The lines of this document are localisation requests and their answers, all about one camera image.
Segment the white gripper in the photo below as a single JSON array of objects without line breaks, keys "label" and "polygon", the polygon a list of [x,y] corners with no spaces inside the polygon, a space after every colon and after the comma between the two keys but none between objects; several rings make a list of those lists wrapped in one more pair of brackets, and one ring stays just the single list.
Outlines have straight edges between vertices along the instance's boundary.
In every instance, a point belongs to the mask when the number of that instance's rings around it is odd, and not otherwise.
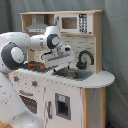
[{"label": "white gripper", "polygon": [[46,68],[58,66],[64,63],[71,63],[75,54],[69,45],[62,45],[42,55]]}]

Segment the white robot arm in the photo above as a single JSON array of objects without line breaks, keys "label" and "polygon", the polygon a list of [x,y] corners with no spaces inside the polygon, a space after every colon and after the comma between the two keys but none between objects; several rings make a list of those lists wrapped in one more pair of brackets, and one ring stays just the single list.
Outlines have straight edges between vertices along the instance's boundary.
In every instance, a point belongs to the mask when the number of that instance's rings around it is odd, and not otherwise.
[{"label": "white robot arm", "polygon": [[46,67],[72,62],[75,55],[69,45],[61,42],[58,26],[48,26],[40,35],[23,32],[0,34],[0,121],[13,128],[43,128],[43,120],[23,103],[7,75],[24,63],[24,54],[30,50],[49,49],[43,55]]}]

